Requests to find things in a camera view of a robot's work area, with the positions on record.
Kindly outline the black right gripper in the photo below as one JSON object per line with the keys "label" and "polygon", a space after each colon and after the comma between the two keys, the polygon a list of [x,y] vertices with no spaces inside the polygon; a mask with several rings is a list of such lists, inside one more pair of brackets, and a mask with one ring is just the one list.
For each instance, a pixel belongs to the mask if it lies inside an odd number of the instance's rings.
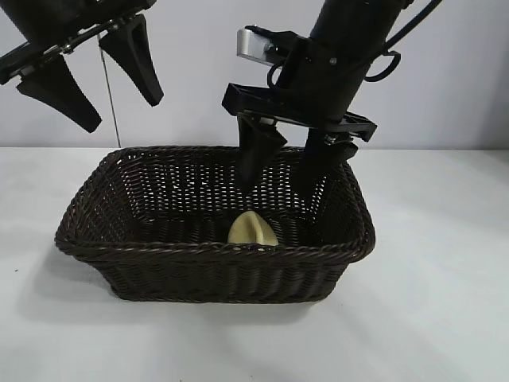
{"label": "black right gripper", "polygon": [[309,129],[300,162],[300,198],[309,202],[322,177],[357,153],[351,136],[371,138],[374,127],[349,130],[344,121],[360,85],[375,82],[372,62],[390,52],[387,36],[400,1],[326,1],[307,37],[247,25],[237,33],[239,57],[269,66],[263,88],[229,84],[222,100],[238,120],[238,187],[248,194],[287,143],[278,123]]}

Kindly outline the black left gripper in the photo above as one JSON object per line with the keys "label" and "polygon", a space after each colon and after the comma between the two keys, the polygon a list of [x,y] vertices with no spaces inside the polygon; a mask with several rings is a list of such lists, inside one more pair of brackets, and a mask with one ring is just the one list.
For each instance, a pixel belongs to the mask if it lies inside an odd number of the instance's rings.
{"label": "black left gripper", "polygon": [[[45,50],[63,45],[82,29],[148,10],[154,1],[2,1],[1,10],[26,42],[1,57],[1,83]],[[164,92],[153,66],[146,18],[136,14],[99,39],[99,47],[130,77],[146,102],[157,106]],[[57,56],[21,76],[17,90],[68,117],[88,133],[102,122],[65,59]]]}

